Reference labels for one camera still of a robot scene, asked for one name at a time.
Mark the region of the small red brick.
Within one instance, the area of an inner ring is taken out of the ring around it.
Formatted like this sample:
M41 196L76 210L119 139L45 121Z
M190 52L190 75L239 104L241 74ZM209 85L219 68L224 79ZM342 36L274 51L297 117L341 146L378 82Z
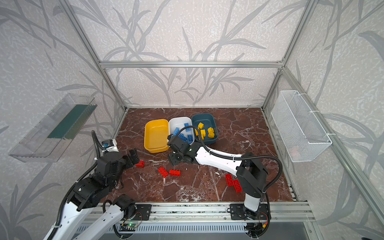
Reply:
M136 164L136 167L138 168L143 168L145 166L145 162L144 161L139 161L137 164Z

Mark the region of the blue brick group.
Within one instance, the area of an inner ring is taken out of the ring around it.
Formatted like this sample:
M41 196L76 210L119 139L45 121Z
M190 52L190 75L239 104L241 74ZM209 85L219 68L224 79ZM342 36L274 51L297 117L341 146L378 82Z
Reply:
M190 126L189 123L184 123L184 126L187 127L187 128L186 128L186 131L187 131L187 132L191 130L191 128L188 128L188 126Z

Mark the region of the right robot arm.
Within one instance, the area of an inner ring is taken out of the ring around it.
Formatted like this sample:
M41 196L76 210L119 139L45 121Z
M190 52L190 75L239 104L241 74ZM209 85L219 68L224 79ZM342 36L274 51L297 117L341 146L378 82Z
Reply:
M167 145L172 149L168 159L173 166L180 163L211 166L236 176L246 194L242 219L255 220L259 216L260 203L267 197L267 189L281 177L283 172L282 162L274 156L255 156L251 153L233 155L208 148L204 143L188 144L174 135L168 136ZM261 159L270 159L278 164L278 173L269 183L267 183L269 172Z

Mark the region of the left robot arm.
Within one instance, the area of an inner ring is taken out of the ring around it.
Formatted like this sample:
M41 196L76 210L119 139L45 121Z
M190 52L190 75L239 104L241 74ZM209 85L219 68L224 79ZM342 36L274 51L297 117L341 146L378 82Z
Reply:
M71 240L78 227L118 184L122 173L140 161L137 150L123 156L119 151L105 151L96 161L96 170L74 184L63 199L57 221L45 236L46 240ZM77 240L98 240L110 227L137 213L136 202L127 195L114 200L108 209Z

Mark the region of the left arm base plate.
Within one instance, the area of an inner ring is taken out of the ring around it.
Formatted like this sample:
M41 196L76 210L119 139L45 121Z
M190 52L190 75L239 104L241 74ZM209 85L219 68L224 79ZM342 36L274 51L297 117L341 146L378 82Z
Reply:
M132 221L148 221L151 215L151 204L136 204L134 215L130 218Z

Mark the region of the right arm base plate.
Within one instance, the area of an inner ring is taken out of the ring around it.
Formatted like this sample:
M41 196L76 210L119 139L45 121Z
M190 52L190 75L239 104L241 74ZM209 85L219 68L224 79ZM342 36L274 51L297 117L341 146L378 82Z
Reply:
M247 209L243 204L230 204L231 220L258 220L268 221L271 217L268 204L261 203L257 211Z

